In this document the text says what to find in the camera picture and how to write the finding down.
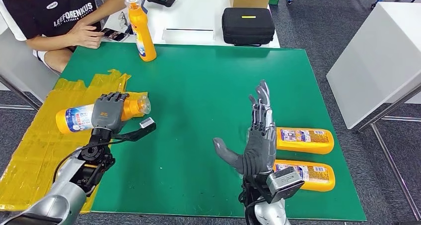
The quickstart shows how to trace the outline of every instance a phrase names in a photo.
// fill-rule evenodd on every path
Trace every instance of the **eyeglasses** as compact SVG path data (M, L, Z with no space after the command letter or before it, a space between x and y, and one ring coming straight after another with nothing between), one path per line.
M133 29L132 29L132 25L130 23L127 22L127 18L126 15L124 14L124 12L122 11L119 15L119 21L120 21L120 27L127 27L126 31L124 33L126 34L130 34L133 35Z

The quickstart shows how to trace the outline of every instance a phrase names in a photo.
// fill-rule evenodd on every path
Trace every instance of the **bottle label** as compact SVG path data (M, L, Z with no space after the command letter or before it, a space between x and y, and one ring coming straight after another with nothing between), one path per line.
M138 47L139 54L142 57L146 57L146 52L144 50L144 44L143 44L142 36L140 34L138 34L135 30L133 30L133 33L136 36L136 45Z
M285 142L329 142L328 135L318 130L288 130L280 129L280 135Z
M92 129L92 111L94 104L72 107L66 110L67 127L71 132Z
M306 165L291 165L291 164L275 164L276 171L286 169L287 167L294 168L304 181L316 183L329 183L329 172L323 166L306 166Z

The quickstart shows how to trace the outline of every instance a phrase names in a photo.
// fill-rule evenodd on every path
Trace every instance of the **green table mat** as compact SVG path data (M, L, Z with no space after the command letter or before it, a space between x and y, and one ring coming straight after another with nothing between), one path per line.
M61 77L84 80L117 69L132 75L128 91L148 91L157 129L111 147L116 164L99 185L92 211L185 216L244 217L238 202L241 176L215 153L212 138L242 153L251 122L250 93L261 79L271 90L273 117L281 127L330 130L330 154L277 152L277 158L330 165L329 192L298 191L286 200L291 219L365 221L347 164L304 50L156 45L143 62L135 44L78 47ZM122 132L137 130L131 119Z

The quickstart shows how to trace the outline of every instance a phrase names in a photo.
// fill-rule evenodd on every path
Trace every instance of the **black carrying case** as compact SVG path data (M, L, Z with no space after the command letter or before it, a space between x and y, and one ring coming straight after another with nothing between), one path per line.
M261 46L274 39L275 25L268 9L229 7L222 14L222 32L227 44Z

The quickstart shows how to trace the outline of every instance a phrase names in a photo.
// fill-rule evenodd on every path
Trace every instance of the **plastic bottle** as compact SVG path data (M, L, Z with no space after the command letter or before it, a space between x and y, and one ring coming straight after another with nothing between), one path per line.
M60 132L67 134L70 132L79 132L93 128L92 111L94 104L80 107L71 107L63 109L56 114L56 123ZM150 113L150 101L144 96L141 99L129 99L124 101L122 121L127 121L132 117Z
M332 190L335 186L335 174L327 164L276 159L274 171L289 166L292 166L305 181L301 189L326 192Z
M327 154L333 149L333 135L328 130L277 127L277 149Z
M129 19L136 36L140 58L149 62L156 58L155 47L147 27L147 10L143 7L144 0L126 0L129 4Z

